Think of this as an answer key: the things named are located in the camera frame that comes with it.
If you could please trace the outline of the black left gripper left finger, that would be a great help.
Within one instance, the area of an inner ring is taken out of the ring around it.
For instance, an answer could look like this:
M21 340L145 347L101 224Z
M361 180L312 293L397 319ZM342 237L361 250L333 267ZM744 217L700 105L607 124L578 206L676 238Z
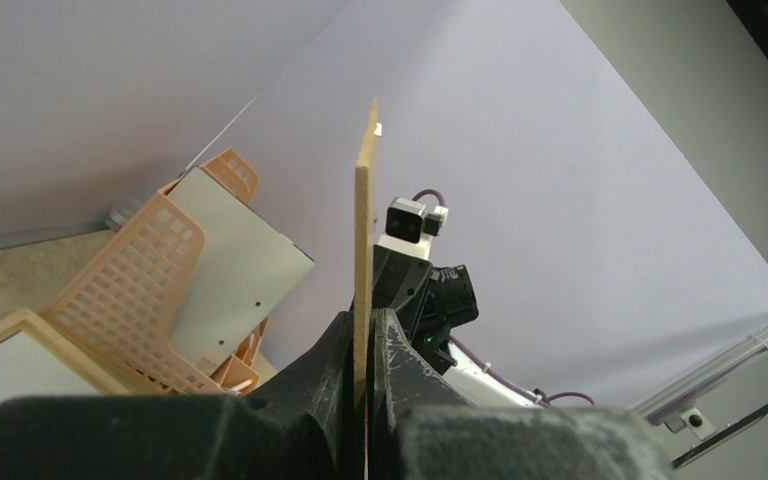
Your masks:
M0 479L349 479L352 317L245 396L0 404Z

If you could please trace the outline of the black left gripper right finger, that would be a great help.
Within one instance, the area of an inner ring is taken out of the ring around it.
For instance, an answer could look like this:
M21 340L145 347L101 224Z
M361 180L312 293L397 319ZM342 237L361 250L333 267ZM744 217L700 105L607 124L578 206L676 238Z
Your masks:
M671 479L640 417L616 409L480 407L432 369L391 310L368 352L371 479Z

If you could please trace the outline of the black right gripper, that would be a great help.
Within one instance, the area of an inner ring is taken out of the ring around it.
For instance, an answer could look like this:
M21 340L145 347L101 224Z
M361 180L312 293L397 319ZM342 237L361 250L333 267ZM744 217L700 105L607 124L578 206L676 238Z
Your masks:
M379 245L373 250L372 307L393 310L407 332L454 328L479 316L465 265L436 267Z

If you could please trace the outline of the brown cardboard backing board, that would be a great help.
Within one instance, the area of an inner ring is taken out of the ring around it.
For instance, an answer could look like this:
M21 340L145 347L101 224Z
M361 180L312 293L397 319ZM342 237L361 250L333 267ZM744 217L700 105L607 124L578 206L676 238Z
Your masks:
M363 479L366 467L368 348L372 311L374 176L377 158L379 102L373 99L355 164L352 477Z

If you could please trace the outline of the light wooden picture frame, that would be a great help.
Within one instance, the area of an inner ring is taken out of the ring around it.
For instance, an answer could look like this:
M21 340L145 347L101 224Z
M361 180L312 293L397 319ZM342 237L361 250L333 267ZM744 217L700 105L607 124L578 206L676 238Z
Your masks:
M131 392L35 313L22 309L0 320L0 399Z

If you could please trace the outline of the printed street photo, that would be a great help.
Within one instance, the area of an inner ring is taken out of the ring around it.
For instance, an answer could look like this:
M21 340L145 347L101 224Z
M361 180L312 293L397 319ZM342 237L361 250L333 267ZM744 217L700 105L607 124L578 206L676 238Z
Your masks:
M0 343L0 403L32 395L99 393L28 334L20 332Z

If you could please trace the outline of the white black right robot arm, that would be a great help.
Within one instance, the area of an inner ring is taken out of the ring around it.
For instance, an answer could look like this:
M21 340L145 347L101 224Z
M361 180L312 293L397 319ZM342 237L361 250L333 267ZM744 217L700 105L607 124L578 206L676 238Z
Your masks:
M376 245L372 306L393 310L410 346L466 399L481 406L546 405L452 337L453 329L479 317L466 266L436 267L427 259Z

